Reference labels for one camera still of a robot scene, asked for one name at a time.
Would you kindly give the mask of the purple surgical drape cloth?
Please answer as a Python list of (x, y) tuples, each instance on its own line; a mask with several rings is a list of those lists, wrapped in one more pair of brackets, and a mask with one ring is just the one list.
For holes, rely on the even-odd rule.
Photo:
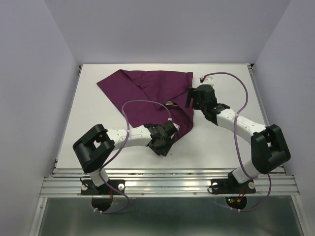
[[(129, 124), (163, 124), (168, 118), (180, 126), (178, 138), (193, 128), (194, 111), (186, 108), (193, 73), (177, 71), (118, 70), (97, 83), (113, 105), (125, 112)], [(166, 107), (173, 101), (177, 107)]]

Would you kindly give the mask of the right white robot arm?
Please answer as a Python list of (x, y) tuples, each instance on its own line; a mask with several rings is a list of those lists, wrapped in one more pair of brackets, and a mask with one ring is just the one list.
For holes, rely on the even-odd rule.
[(246, 181), (268, 174), (291, 159), (279, 126), (256, 123), (237, 114), (229, 106), (218, 103), (211, 85), (189, 88), (186, 107), (200, 110), (206, 120), (231, 131), (234, 139), (241, 137), (250, 144), (251, 159), (241, 163), (226, 180), (226, 186), (232, 192), (242, 189)]

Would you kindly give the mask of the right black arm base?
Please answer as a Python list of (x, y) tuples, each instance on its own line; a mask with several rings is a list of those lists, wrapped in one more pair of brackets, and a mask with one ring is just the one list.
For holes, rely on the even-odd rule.
[(236, 178), (230, 172), (226, 178), (213, 178), (208, 186), (208, 192), (215, 195), (222, 194), (239, 194), (245, 192), (245, 194), (256, 193), (255, 184), (252, 179), (239, 183)]

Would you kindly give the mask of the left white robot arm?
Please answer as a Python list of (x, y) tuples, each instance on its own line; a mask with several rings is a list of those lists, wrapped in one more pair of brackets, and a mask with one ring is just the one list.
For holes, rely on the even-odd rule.
[(109, 190), (109, 177), (104, 169), (113, 151), (129, 147), (149, 147), (155, 154), (166, 156), (175, 143), (180, 126), (168, 120), (164, 124), (144, 124), (129, 130), (93, 126), (72, 148), (84, 171), (93, 181), (93, 189), (103, 194)]

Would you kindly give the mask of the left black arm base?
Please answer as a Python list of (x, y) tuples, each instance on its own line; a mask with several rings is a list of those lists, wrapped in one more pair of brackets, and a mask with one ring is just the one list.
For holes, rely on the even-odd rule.
[[(100, 187), (96, 187), (91, 179), (83, 179), (81, 180), (81, 195), (82, 196), (98, 196), (98, 195), (104, 195), (109, 196), (112, 195), (118, 195), (117, 192), (110, 189), (106, 184), (103, 184)], [(125, 180), (123, 179), (110, 179), (109, 184), (119, 190), (119, 185), (122, 184), (125, 186)]]

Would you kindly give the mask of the stainless steel instrument tray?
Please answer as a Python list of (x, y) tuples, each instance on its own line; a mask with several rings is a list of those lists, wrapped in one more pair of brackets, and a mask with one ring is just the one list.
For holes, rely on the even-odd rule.
[(166, 107), (177, 107), (178, 105), (174, 103), (173, 101), (166, 101), (164, 104)]

